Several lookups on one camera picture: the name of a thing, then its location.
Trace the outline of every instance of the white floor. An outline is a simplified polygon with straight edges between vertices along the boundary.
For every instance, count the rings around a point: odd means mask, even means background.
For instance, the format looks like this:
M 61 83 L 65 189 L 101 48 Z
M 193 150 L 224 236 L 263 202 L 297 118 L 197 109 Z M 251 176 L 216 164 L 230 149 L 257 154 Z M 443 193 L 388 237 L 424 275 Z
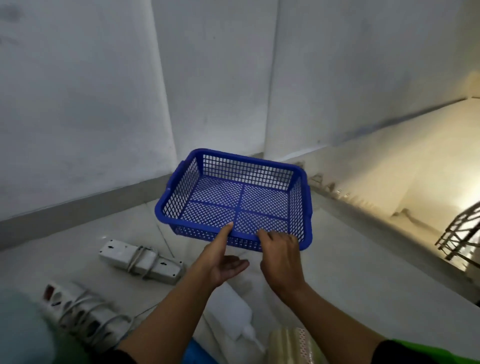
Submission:
M 159 223 L 153 214 L 155 203 L 0 252 L 0 283 L 39 300 L 50 279 L 72 279 L 114 301 L 125 312 L 140 314 L 161 301 L 172 286 L 142 281 L 100 262 L 97 252 L 106 239 L 155 246 L 161 254 L 173 253 L 187 264 L 206 244 L 176 236 Z M 314 241 L 302 252 L 302 262 L 307 281 L 323 297 L 387 337 L 480 359 L 478 307 L 321 208 L 314 212 L 312 226 Z M 252 307 L 252 324 L 260 341 L 266 344 L 269 332 L 280 325 L 299 325 L 263 279 L 261 254 L 228 250 L 251 261 L 230 283 Z M 225 362 L 203 320 L 195 338 L 219 362 Z

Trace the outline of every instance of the white power strip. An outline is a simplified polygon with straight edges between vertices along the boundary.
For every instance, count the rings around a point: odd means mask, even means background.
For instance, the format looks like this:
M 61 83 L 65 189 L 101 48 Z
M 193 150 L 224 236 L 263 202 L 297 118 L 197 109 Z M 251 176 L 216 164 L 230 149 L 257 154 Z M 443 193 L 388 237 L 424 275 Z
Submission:
M 183 262 L 162 257 L 153 249 L 110 240 L 98 253 L 108 264 L 163 283 L 175 284 L 183 274 Z
M 133 324 L 133 318 L 116 313 L 99 295 L 68 281 L 49 282 L 42 306 L 51 321 L 98 353 L 115 346 Z

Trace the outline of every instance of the blue object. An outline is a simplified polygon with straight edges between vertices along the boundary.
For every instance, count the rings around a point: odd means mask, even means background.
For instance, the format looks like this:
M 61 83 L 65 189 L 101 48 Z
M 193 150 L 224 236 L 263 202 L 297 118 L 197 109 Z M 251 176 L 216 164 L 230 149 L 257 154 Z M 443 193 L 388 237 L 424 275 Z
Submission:
M 214 358 L 207 353 L 199 343 L 190 339 L 187 350 L 183 354 L 181 364 L 218 364 Z
M 258 229 L 312 243 L 312 200 L 305 171 L 292 164 L 196 149 L 182 161 L 155 206 L 177 235 L 212 241 L 233 221 L 228 245 L 262 251 Z

